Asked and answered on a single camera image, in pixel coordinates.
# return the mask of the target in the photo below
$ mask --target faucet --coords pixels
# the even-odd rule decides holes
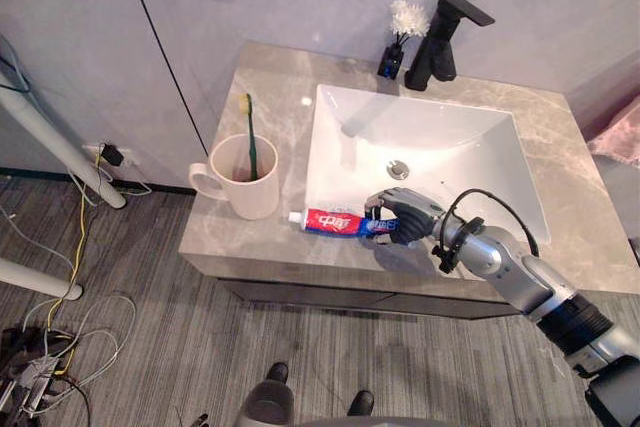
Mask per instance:
[[[480,27],[495,22],[468,0],[438,0],[429,32],[422,40],[411,68],[404,74],[404,85],[408,89],[425,90],[431,75],[441,82],[456,78],[450,40],[463,17]]]

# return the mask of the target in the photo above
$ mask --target white sink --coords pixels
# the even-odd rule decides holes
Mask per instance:
[[[392,161],[406,164],[404,180],[390,175]],[[539,243],[550,241],[510,113],[319,85],[307,207],[362,214],[369,195],[396,186],[445,209],[463,190],[489,190],[513,207]],[[509,214],[484,196],[472,194],[456,213],[480,216],[525,239]]]

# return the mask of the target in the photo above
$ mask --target white pipe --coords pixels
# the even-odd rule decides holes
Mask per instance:
[[[35,290],[53,297],[64,297],[69,289],[69,282],[60,280],[49,274],[29,269],[24,265],[16,264],[0,257],[0,282]],[[74,284],[65,297],[68,300],[76,300],[82,295],[82,287]]]
[[[0,72],[0,84],[12,85],[2,72]],[[111,207],[114,209],[124,207],[126,203],[124,197],[108,182],[100,182],[95,166],[40,115],[24,95],[0,88],[0,105]]]

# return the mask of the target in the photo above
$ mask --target countertop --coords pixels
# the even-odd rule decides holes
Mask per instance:
[[[215,142],[246,131],[237,97],[249,92],[256,132],[280,156],[280,204],[270,217],[247,221],[226,202],[198,194],[180,253],[204,274],[226,279],[501,300],[463,267],[448,276],[437,271],[428,244],[374,248],[304,233],[287,221],[290,211],[305,207],[316,87],[330,84],[511,112],[551,235],[541,257],[579,289],[640,293],[640,269],[561,94],[464,77],[432,80],[426,92],[416,92],[402,85],[402,74],[391,81],[376,70],[371,62],[247,43]]]

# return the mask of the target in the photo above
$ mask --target small decoration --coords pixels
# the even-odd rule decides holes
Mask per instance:
[[[384,50],[378,75],[395,79],[404,58],[402,46],[410,37],[424,37],[429,30],[429,22],[424,8],[419,5],[409,5],[406,0],[396,0],[390,5],[392,20],[391,32],[396,41]]]

